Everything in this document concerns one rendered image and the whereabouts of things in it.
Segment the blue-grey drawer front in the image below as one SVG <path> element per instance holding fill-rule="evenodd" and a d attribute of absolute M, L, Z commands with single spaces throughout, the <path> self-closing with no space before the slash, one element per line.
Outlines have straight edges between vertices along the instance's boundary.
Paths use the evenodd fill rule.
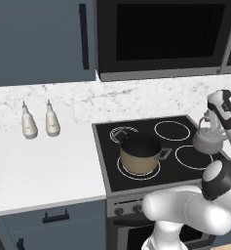
<path fill-rule="evenodd" d="M 49 216 L 55 216 L 63 214 L 64 211 L 68 212 L 69 220 L 49 224 L 42 223 L 45 213 L 48 213 Z M 64 226 L 71 226 L 75 223 L 87 222 L 104 216 L 105 201 L 96 200 L 5 215 L 2 219 L 10 233 L 20 233 L 32 230 L 62 229 Z"/>

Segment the tan pot with black interior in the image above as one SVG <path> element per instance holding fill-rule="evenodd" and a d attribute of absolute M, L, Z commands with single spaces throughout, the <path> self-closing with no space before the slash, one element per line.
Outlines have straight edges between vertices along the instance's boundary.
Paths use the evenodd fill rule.
<path fill-rule="evenodd" d="M 122 165 L 136 175 L 152 172 L 173 151 L 169 147 L 163 147 L 156 137 L 139 132 L 127 133 L 120 129 L 113 138 L 119 142 Z"/>

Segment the blue-grey cupboard door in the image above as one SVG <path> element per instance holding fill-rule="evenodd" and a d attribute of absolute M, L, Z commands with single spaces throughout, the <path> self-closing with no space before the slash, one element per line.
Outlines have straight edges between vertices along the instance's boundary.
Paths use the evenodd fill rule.
<path fill-rule="evenodd" d="M 87 70 L 79 4 L 87 9 Z M 0 87 L 95 79 L 94 0 L 0 0 Z"/>
<path fill-rule="evenodd" d="M 105 250 L 105 223 L 95 219 L 12 233 L 15 243 L 21 238 L 24 250 Z"/>

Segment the black stove hob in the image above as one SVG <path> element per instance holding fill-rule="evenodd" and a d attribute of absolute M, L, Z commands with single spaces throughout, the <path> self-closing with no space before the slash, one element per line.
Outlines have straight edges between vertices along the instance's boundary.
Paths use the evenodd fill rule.
<path fill-rule="evenodd" d="M 215 160 L 227 157 L 203 154 L 192 145 L 198 125 L 188 115 L 97 123 L 93 126 L 96 149 L 107 197 L 107 215 L 137 213 L 143 196 L 162 188 L 201 184 L 203 172 Z M 159 140 L 165 157 L 145 175 L 125 169 L 120 140 L 125 133 L 145 133 Z"/>

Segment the blue-grey lower cupboard door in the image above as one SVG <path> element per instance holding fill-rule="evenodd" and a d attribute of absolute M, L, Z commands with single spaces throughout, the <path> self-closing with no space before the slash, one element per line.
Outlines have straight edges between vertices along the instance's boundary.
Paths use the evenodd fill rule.
<path fill-rule="evenodd" d="M 12 233 L 15 243 L 21 238 L 24 250 L 105 250 L 105 223 L 95 219 Z"/>

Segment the white bottle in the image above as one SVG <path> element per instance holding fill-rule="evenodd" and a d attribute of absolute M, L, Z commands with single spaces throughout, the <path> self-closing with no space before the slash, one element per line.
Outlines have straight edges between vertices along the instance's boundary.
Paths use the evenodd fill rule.
<path fill-rule="evenodd" d="M 56 137 L 60 133 L 58 118 L 50 102 L 47 102 L 46 132 L 50 137 Z"/>
<path fill-rule="evenodd" d="M 32 114 L 25 103 L 22 103 L 21 116 L 22 133 L 28 140 L 33 140 L 38 135 L 38 128 Z"/>

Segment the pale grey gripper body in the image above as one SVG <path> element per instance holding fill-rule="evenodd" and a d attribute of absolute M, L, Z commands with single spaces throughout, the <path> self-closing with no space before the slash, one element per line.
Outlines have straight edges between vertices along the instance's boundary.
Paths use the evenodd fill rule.
<path fill-rule="evenodd" d="M 210 122 L 212 125 L 217 125 L 218 124 L 218 120 L 217 120 L 217 116 L 215 115 L 215 113 L 211 110 L 207 110 L 205 113 L 205 121 L 206 122 Z"/>

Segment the black oven door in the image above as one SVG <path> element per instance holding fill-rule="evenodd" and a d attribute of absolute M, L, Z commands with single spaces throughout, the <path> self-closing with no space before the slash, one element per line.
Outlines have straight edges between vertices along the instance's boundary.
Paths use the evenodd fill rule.
<path fill-rule="evenodd" d="M 106 221 L 106 250 L 141 250 L 142 244 L 154 230 L 154 222 L 144 227 L 113 225 L 113 221 L 119 219 L 140 220 L 146 218 L 141 213 L 108 218 Z M 213 235 L 200 232 L 189 226 L 181 228 L 179 238 L 188 250 L 209 250 L 215 240 Z"/>

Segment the blue-grey upper cupboard door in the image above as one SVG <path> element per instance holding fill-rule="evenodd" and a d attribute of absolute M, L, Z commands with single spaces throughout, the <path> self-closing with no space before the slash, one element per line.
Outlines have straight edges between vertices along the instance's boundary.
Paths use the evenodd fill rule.
<path fill-rule="evenodd" d="M 87 70 L 79 4 L 87 9 Z M 94 0 L 0 0 L 0 87 L 95 79 Z"/>

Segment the grey kettle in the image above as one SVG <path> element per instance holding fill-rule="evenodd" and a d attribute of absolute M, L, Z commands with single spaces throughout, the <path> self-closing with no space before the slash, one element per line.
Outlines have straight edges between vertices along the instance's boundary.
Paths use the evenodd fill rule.
<path fill-rule="evenodd" d="M 198 130 L 192 140 L 193 146 L 196 150 L 204 154 L 221 152 L 223 142 L 227 140 L 224 129 L 218 126 L 215 131 L 213 131 L 211 127 L 203 127 L 203 121 L 209 121 L 209 119 L 206 116 L 200 119 Z"/>

